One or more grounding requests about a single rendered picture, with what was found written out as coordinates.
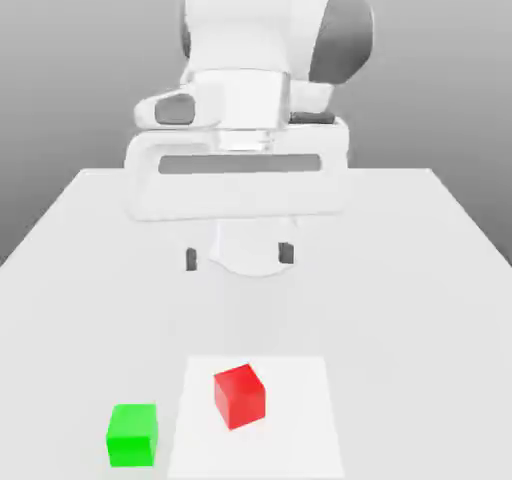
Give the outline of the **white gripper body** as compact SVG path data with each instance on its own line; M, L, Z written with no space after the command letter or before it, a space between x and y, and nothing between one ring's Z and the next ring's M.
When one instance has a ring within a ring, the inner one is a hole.
M347 199L349 129L294 124L262 151L222 151L213 130L146 131L124 162L139 221L328 215Z

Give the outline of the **small red cube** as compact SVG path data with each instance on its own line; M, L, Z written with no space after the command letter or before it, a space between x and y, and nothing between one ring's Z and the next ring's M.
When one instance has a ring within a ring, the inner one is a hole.
M250 364L215 374L214 400L229 430L266 416L266 389Z

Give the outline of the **small green cube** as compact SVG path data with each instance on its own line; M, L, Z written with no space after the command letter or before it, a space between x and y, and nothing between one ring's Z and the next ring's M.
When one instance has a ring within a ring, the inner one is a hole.
M158 437L155 403L116 404L105 437L110 466L153 467Z

